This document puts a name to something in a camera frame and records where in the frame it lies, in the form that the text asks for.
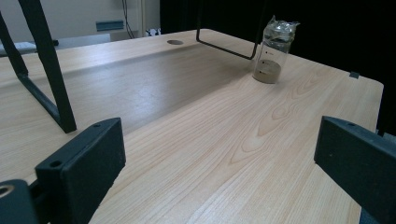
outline wood grain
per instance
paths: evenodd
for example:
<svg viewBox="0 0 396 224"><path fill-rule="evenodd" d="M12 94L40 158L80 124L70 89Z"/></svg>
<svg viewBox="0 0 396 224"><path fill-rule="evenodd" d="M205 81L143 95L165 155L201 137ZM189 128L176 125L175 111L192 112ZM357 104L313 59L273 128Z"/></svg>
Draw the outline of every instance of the wood grain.
<svg viewBox="0 0 396 224"><path fill-rule="evenodd" d="M127 164L92 223L358 223L360 207L313 161L321 116L374 130L382 84L290 55L279 83L195 32L58 51L78 131L64 134L0 60L0 181L86 127L121 117ZM251 43L206 40L248 54ZM174 46L169 39L184 42ZM36 55L35 83L50 88Z"/></svg>

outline black metal frame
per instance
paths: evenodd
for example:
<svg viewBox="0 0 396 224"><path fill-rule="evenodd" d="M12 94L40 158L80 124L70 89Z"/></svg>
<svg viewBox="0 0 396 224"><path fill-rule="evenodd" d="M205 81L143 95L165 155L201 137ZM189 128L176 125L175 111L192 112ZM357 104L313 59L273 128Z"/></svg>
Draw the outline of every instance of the black metal frame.
<svg viewBox="0 0 396 224"><path fill-rule="evenodd" d="M0 182L0 223L89 223L125 162L120 118L95 123L40 162L30 186Z"/></svg>
<svg viewBox="0 0 396 224"><path fill-rule="evenodd" d="M21 54L15 48L6 23L0 12L0 38L12 67L23 86L48 111L65 133L73 132L77 126L67 96L61 67L53 47L50 29L39 0L19 0L23 15L35 40L38 57L43 63L56 105L28 77L28 70Z"/></svg>
<svg viewBox="0 0 396 224"><path fill-rule="evenodd" d="M396 223L396 145L361 126L323 117L315 162L380 223Z"/></svg>
<svg viewBox="0 0 396 224"><path fill-rule="evenodd" d="M263 30L263 29L262 29L262 25L263 25L263 23L264 23L264 11L265 11L265 5L266 5L267 1L265 1L264 7L262 8L262 14L261 14L260 22L259 22L259 27L258 27L258 30L257 30L255 42L254 42L253 52L252 52L252 54L251 54L250 56L243 55L243 54L240 54L240 53L238 53L238 52L235 52L235 51L232 51L232 50L229 50L229 49L225 49L225 48L219 47L219 46L214 45L214 44L207 43L207 42L205 42L205 41L203 41L203 40L200 39L200 33L201 33L201 28L202 28L202 14L203 14L202 12L203 12L203 10L204 10L204 1L205 1L205 0L201 0L201 1L200 1L200 4L199 4L198 19L197 19L197 34L196 34L196 40L197 40L199 43L208 45L208 46L210 46L210 47L212 47L212 48L220 49L220 50L226 51L226 52L228 52L228 53L231 53L231 54L233 54L233 55L242 57L242 58L244 58L244 59L252 60L252 59L254 58L254 56L256 55L257 46L261 43L260 36L261 36L262 30Z"/></svg>

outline dark background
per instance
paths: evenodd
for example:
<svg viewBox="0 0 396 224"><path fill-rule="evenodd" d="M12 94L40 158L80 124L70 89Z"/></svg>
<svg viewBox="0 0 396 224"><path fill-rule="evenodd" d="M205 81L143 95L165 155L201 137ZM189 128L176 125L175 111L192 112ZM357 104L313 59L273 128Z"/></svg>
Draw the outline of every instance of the dark background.
<svg viewBox="0 0 396 224"><path fill-rule="evenodd" d="M163 34L196 29L200 0L161 0ZM203 27L254 41L265 6L264 25L298 21L290 53L354 71L384 84L377 129L396 135L396 48L391 1L205 0Z"/></svg>

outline light wood tabletop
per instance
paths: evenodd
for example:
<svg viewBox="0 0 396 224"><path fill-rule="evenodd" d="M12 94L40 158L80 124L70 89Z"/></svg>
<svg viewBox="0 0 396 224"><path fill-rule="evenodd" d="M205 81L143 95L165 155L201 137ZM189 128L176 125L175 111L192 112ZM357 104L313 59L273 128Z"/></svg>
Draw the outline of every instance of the light wood tabletop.
<svg viewBox="0 0 396 224"><path fill-rule="evenodd" d="M126 166L91 223L359 222L359 205L313 158L324 115L375 130L382 84L293 55L263 84L254 61L197 43L195 31L57 53L78 130L65 134L0 59L0 181L32 183L51 153L120 117ZM37 55L23 59L53 100Z"/></svg>

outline wooden table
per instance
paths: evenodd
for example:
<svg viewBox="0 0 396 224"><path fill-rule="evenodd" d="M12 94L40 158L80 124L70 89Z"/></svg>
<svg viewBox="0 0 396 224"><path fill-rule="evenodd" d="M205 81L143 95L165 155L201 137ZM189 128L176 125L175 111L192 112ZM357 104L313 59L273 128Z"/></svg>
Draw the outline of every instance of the wooden table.
<svg viewBox="0 0 396 224"><path fill-rule="evenodd" d="M78 125L70 134L0 59L0 181L31 183L35 166L67 141L121 117L127 163L92 223L358 223L361 208L315 165L315 145L323 115L374 131L382 84L293 55L277 84L263 84L254 61L194 36L59 50ZM24 60L51 96L37 55Z"/></svg>

